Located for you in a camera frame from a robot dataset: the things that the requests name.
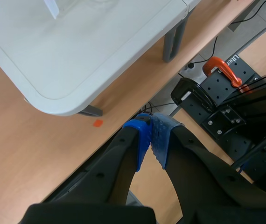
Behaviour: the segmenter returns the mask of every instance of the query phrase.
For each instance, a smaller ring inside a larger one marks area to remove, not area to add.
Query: tiled floor
[[[249,13],[247,18],[253,16],[264,1],[265,0],[260,0],[256,7]],[[266,28],[266,3],[255,17],[249,21],[241,23],[234,32],[225,28],[218,36],[214,55],[222,59],[227,59],[264,28]],[[193,59],[194,62],[208,59],[211,56],[214,40],[211,41],[202,51],[200,51],[200,53]],[[195,64],[195,67],[191,70],[185,70],[182,68],[180,74],[201,83],[205,79],[205,75],[202,72],[203,64],[204,63]],[[170,98],[170,93],[178,83],[179,79],[180,76],[176,75],[160,92],[156,94],[156,96],[151,99],[150,102],[153,105],[172,103],[173,101]],[[175,108],[176,105],[167,105],[158,107],[156,110],[169,115]]]

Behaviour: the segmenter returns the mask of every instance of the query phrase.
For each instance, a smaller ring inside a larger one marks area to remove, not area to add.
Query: orange small object
[[[228,67],[226,62],[222,60],[219,57],[212,57],[210,58],[206,64],[203,66],[203,72],[206,76],[210,76],[212,74],[212,69],[213,68],[219,68],[220,71],[222,71],[225,76],[231,81],[231,85],[235,88],[239,87],[242,85],[242,80],[238,77],[235,76],[233,71]]]
[[[104,123],[103,120],[96,120],[96,121],[93,123],[93,126],[94,126],[94,127],[101,127],[103,123]]]

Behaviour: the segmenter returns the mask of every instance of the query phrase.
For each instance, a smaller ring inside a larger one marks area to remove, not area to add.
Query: black cable
[[[151,104],[151,102],[148,102],[148,104],[150,104],[150,107],[151,106],[153,106],[152,104]],[[151,108],[151,113],[153,112],[153,108]]]
[[[207,62],[208,60],[210,60],[210,59],[214,56],[214,53],[215,53],[215,46],[216,46],[217,39],[218,39],[218,36],[217,36],[216,39],[215,39],[214,46],[213,46],[213,53],[212,53],[211,57],[209,57],[208,59],[203,60],[203,61],[199,61],[199,62],[191,62],[191,63],[196,64],[196,63]]]
[[[161,105],[157,105],[157,106],[151,106],[149,107],[148,109],[151,109],[151,108],[156,108],[156,107],[160,107],[160,106],[166,106],[166,105],[170,105],[170,104],[175,104],[175,103],[168,103],[168,104],[161,104]]]
[[[236,24],[236,23],[241,23],[241,22],[246,22],[246,21],[248,21],[248,20],[251,20],[254,16],[256,16],[256,14],[259,12],[259,10],[263,7],[263,5],[264,5],[265,3],[266,3],[266,0],[263,2],[263,4],[260,5],[259,9],[255,12],[255,14],[254,14],[252,17],[250,17],[250,18],[248,18],[248,19],[246,19],[246,20],[241,20],[241,21],[232,22],[231,24]]]
[[[250,17],[250,18],[248,18],[248,19],[246,19],[246,20],[241,20],[241,21],[232,22],[231,24],[242,23],[242,22],[246,22],[246,21],[248,21],[248,20],[251,20],[254,16],[257,15],[257,13],[259,12],[259,10],[263,7],[263,5],[264,5],[265,3],[266,3],[266,0],[263,2],[263,4],[260,5],[259,9],[255,12],[255,14],[254,14],[252,17]],[[214,56],[214,53],[215,53],[215,45],[216,45],[216,42],[217,42],[217,38],[218,38],[218,36],[217,36],[216,39],[215,39],[214,47],[213,47],[213,53],[212,53],[212,56],[211,56],[211,57],[209,57],[208,59],[203,60],[203,61],[199,61],[199,62],[190,62],[190,63],[196,64],[196,63],[207,62],[208,60],[210,60],[210,58],[212,58],[212,57]]]

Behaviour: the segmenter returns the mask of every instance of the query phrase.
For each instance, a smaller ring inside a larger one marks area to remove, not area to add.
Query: wooden table
[[[94,100],[104,110],[101,127],[93,126],[97,118],[36,110],[0,69],[0,224],[19,222],[252,2],[203,0],[171,63],[161,59],[161,39]]]
[[[266,32],[238,55],[259,75],[266,75]],[[174,118],[183,123],[210,152],[232,164],[232,159],[183,109]],[[175,189],[151,150],[147,152],[140,171],[134,176],[131,191],[141,203],[154,209],[160,224],[177,223],[182,217]]]

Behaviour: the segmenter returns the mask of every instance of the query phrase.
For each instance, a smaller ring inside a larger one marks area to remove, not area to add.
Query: gray table leg
[[[164,49],[163,49],[163,60],[165,62],[170,62],[174,59],[180,49],[182,38],[185,32],[186,24],[191,13],[176,24],[164,37]]]
[[[80,111],[79,114],[91,117],[101,117],[103,116],[103,111],[94,106],[88,105],[86,108]]]
[[[235,20],[234,22],[237,22],[237,21],[242,21],[246,18],[246,16],[248,16],[248,14],[253,10],[253,8],[257,5],[257,3],[259,2],[259,0],[255,0],[250,6],[248,6],[247,9],[245,9],[245,11],[239,15]],[[228,26],[228,28],[231,30],[231,31],[235,31],[238,26],[240,25],[241,23],[235,23],[235,24],[231,24]]]

